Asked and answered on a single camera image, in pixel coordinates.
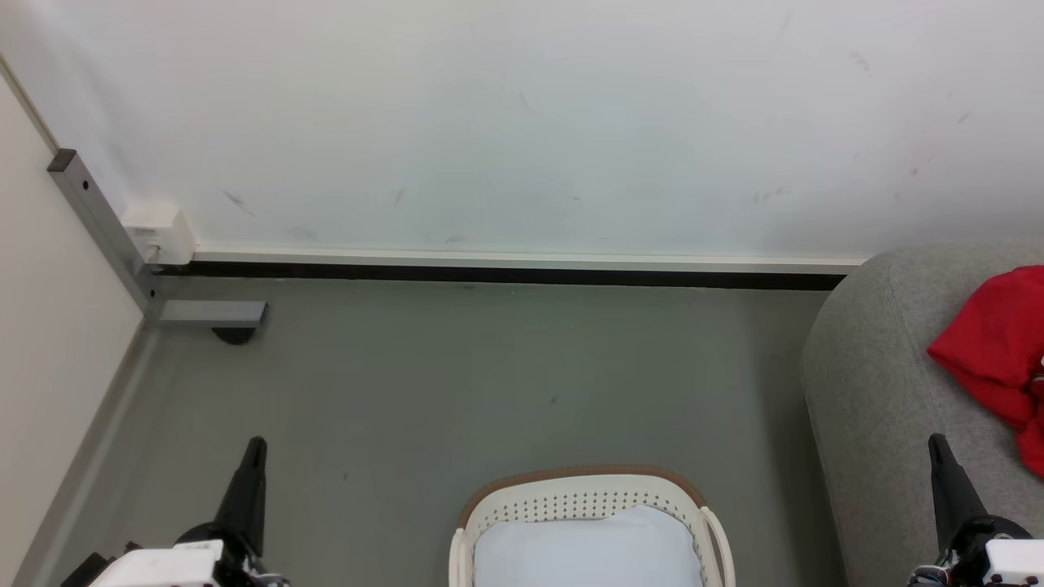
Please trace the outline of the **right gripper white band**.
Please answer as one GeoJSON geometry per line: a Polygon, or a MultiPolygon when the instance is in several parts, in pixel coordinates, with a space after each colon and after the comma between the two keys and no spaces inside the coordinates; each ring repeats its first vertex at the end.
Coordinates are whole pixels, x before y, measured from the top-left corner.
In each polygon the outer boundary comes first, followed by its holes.
{"type": "Polygon", "coordinates": [[[1041,586],[1043,540],[1014,521],[987,515],[944,435],[930,435],[928,451],[942,551],[935,563],[914,568],[910,586],[1041,586]]]}

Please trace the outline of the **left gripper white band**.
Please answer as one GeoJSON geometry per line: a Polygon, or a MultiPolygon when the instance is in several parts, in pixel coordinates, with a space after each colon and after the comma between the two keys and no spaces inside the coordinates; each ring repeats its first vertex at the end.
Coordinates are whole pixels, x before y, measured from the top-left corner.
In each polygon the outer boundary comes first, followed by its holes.
{"type": "Polygon", "coordinates": [[[268,442],[253,437],[213,523],[185,532],[168,549],[129,549],[90,572],[90,586],[287,586],[261,557],[268,442]]]}

